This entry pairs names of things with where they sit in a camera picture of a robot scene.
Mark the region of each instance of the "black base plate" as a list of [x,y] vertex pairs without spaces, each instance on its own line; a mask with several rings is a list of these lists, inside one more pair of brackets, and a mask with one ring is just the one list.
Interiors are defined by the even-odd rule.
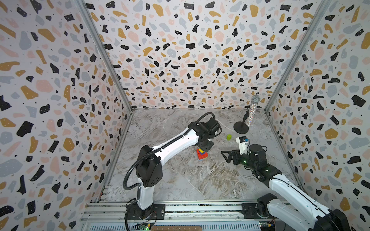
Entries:
[[234,130],[239,134],[245,134],[249,131],[249,127],[242,121],[239,121],[234,124]]
[[257,203],[243,203],[242,204],[242,211],[241,213],[244,216],[244,219],[257,219],[260,218],[257,215],[256,209]]
[[153,204],[152,207],[152,216],[150,215],[145,218],[145,219],[140,219],[138,216],[138,213],[135,213],[135,206],[131,206],[130,210],[128,211],[127,214],[127,220],[143,220],[146,221],[149,218],[151,220],[163,220],[164,219],[164,212],[166,211],[166,205],[165,204]]

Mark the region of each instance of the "marble table surface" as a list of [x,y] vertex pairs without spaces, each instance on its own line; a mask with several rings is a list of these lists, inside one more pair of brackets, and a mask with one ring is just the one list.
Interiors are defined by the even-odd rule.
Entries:
[[[256,200],[266,193],[273,193],[281,198],[258,181],[250,170],[244,169],[242,165],[227,164],[221,155],[221,151],[238,149],[235,139],[243,135],[236,133],[233,125],[242,120],[245,110],[140,109],[134,111],[105,201],[128,201],[136,197],[137,190],[125,191],[122,182],[128,168],[137,160],[141,147],[163,143],[208,111],[215,114],[223,130],[220,136],[213,139],[215,144],[208,151],[208,158],[198,160],[198,147],[191,146],[170,159],[163,167],[162,180],[155,186],[153,200]],[[202,121],[206,122],[210,117],[211,115],[208,115]],[[230,141],[226,140],[227,134],[232,135]],[[266,146],[268,163],[280,169],[296,183],[263,111],[255,113],[245,136],[250,139],[251,144]],[[128,185],[135,182],[136,170],[132,172]]]

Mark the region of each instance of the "metal corner post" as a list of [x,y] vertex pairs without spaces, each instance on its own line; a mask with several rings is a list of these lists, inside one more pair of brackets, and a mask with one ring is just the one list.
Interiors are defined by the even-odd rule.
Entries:
[[87,10],[86,4],[84,0],[74,0],[76,2],[77,8],[80,11],[83,21],[86,24],[86,27],[90,31],[90,34],[92,36],[92,39],[95,42],[96,48],[98,49],[98,52],[103,58],[103,61],[105,65],[107,66],[108,72],[110,76],[112,76],[114,84],[117,86],[117,91],[122,97],[123,102],[125,103],[125,106],[129,112],[129,114],[132,114],[132,108],[131,105],[126,97],[125,91],[123,90],[123,87],[121,85],[121,82],[119,81],[117,74],[110,62],[110,59],[108,57],[108,54],[105,52],[105,48],[103,46],[103,43],[100,40],[99,33],[94,25],[93,19],[90,17],[90,14]]
[[290,63],[286,67],[280,81],[277,83],[277,86],[272,93],[272,96],[270,100],[268,101],[266,107],[265,107],[265,112],[268,112],[271,108],[271,106],[274,104],[274,101],[276,97],[279,95],[279,92],[281,88],[283,87],[284,83],[288,79],[290,73],[292,72],[294,66],[296,65],[299,57],[301,56],[303,50],[306,48],[306,45],[308,44],[313,32],[316,30],[318,24],[320,23],[322,17],[324,16],[326,10],[328,9],[330,3],[332,3],[331,0],[322,0],[321,3],[319,4],[315,15],[308,26],[307,32],[304,34],[302,41],[299,43],[297,50],[294,52],[292,59],[290,60]]

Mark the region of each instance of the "terrazzo pattern wall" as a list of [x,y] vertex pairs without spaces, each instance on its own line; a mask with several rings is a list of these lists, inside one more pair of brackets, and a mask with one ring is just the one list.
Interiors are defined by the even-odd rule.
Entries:
[[319,0],[86,0],[133,108],[263,108]]
[[370,1],[333,1],[268,115],[310,196],[370,230]]
[[0,230],[77,230],[126,109],[72,1],[0,7]]

